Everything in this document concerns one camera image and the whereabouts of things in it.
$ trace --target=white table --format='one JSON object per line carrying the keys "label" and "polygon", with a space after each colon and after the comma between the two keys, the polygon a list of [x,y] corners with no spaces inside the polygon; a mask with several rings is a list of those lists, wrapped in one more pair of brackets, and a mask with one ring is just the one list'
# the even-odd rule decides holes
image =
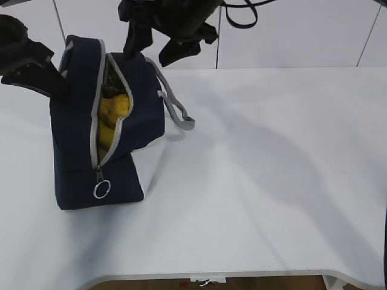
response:
{"label": "white table", "polygon": [[0,87],[0,289],[305,274],[380,289],[387,68],[166,77],[197,128],[168,122],[144,202],[72,212],[54,198],[46,99]]}

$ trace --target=black strap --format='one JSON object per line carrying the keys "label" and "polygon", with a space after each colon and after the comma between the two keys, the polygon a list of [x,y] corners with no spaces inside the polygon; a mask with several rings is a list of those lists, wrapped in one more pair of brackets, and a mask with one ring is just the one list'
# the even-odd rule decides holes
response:
{"label": "black strap", "polygon": [[[239,28],[239,29],[248,29],[248,28],[254,27],[258,22],[258,12],[256,11],[256,8],[258,6],[265,5],[265,4],[274,2],[274,1],[276,1],[276,0],[265,0],[265,1],[262,1],[259,3],[251,3],[250,0],[244,0],[244,2],[246,2],[246,4],[243,4],[243,5],[226,4],[225,2],[223,2],[221,4],[221,6],[226,8],[226,18],[227,18],[227,21],[232,26],[234,26],[235,28]],[[255,17],[254,22],[249,23],[249,24],[240,24],[240,23],[235,22],[234,20],[231,19],[230,15],[229,15],[229,8],[250,8],[254,14],[254,17]]]}

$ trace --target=gray handle strap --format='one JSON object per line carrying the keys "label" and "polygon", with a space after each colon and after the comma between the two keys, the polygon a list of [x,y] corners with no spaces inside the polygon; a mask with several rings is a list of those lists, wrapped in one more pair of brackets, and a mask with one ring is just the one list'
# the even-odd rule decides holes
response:
{"label": "gray handle strap", "polygon": [[[156,76],[163,84],[165,90],[167,93],[160,91],[159,97],[162,97],[164,99],[164,104],[167,107],[169,115],[171,115],[172,120],[182,130],[190,131],[195,127],[195,120],[188,116],[186,108],[183,106],[183,104],[180,103],[180,101],[176,98],[174,92],[172,91],[172,88],[169,86],[167,80],[165,79],[163,73],[158,69],[156,63],[154,63],[153,60],[145,57],[145,60],[150,63],[154,68],[156,72]],[[174,108],[174,105],[180,110],[182,120],[178,117],[176,114],[176,110]]]}

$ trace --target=wooden floor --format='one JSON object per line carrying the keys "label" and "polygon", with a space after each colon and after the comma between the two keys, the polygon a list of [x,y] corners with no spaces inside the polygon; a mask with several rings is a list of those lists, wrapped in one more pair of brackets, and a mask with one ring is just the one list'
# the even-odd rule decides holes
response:
{"label": "wooden floor", "polygon": [[[229,278],[227,283],[200,287],[188,279],[105,282],[90,290],[325,290],[321,276]],[[345,290],[358,290],[347,285]]]}

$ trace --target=navy blue bag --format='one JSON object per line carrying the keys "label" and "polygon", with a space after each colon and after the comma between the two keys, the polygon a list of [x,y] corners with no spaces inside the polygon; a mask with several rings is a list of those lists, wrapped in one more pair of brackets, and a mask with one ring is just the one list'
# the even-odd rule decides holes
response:
{"label": "navy blue bag", "polygon": [[[164,144],[164,104],[182,129],[193,129],[195,120],[142,54],[126,60],[122,53],[106,54],[101,40],[77,36],[68,36],[66,45],[60,72],[71,92],[66,100],[50,101],[57,203],[63,210],[75,210],[142,201],[152,175],[147,167],[155,167]],[[104,85],[126,94],[131,105],[129,114],[117,121],[110,149],[101,155],[98,111]]]}

